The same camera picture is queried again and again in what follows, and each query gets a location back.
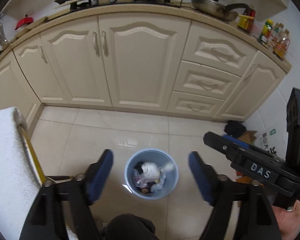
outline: red lid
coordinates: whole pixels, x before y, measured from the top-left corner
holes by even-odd
[[[18,29],[18,28],[20,28],[24,24],[30,24],[30,23],[33,23],[33,18],[32,17],[23,18],[20,21],[18,21],[15,30]]]

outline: bottle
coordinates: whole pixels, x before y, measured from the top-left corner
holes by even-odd
[[[267,42],[267,48],[273,52],[274,47],[277,45],[279,41],[279,35],[283,31],[283,24],[282,23],[276,23],[276,25],[272,28],[272,31],[269,35],[268,42]]]
[[[263,26],[262,32],[258,38],[258,42],[264,46],[266,46],[266,43],[268,41],[268,37],[271,33],[272,30],[272,26],[273,26],[273,21],[268,19],[265,23],[265,25]]]
[[[243,15],[255,17],[256,11],[253,9],[253,4],[250,5],[250,9],[245,9]],[[254,24],[254,19],[247,19],[245,17],[240,17],[238,28],[251,33]]]
[[[288,50],[289,45],[290,45],[289,31],[285,30],[284,34],[282,34],[282,36],[280,37],[279,42],[275,46],[273,53],[276,54],[280,59],[283,59],[284,55]]]

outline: light blue trash bin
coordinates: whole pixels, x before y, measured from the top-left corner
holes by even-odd
[[[133,180],[133,169],[138,162],[153,162],[159,167],[164,166],[168,162],[172,162],[175,166],[175,169],[167,173],[167,178],[165,179],[162,190],[159,190],[158,192],[150,192],[145,195],[138,191]],[[174,159],[172,159],[172,157],[166,152],[159,149],[143,149],[136,152],[128,160],[124,170],[124,179],[133,194],[144,199],[156,200],[167,196],[176,187],[179,179],[179,170]]]

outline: frying pan handle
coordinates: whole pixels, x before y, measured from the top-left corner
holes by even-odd
[[[246,8],[246,9],[250,9],[250,6],[246,3],[233,3],[233,4],[229,4],[225,7],[225,10],[227,11],[232,11],[233,9],[237,9],[237,8]]]

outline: countertop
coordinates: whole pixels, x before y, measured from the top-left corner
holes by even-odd
[[[124,4],[111,4],[103,5],[99,7],[88,8],[76,12],[69,13],[69,9],[60,11],[54,15],[48,17],[48,22],[42,23],[32,30],[25,33],[23,36],[19,37],[13,41],[1,54],[0,60],[10,52],[14,47],[21,44],[23,41],[29,39],[30,37],[47,30],[55,25],[75,20],[78,18],[106,14],[106,13],[119,13],[119,12],[148,12],[148,13],[160,13],[172,16],[178,16],[183,18],[188,18],[194,21],[202,22],[220,30],[228,32],[260,50],[266,54],[270,59],[276,62],[286,73],[291,69],[291,64],[287,60],[280,60],[276,55],[270,52],[267,48],[262,46],[257,40],[238,30],[233,23],[225,23],[216,18],[210,17],[206,14],[202,14],[198,11],[194,11],[190,8],[178,8],[166,5],[154,5],[154,4],[135,4],[135,3],[124,3]]]

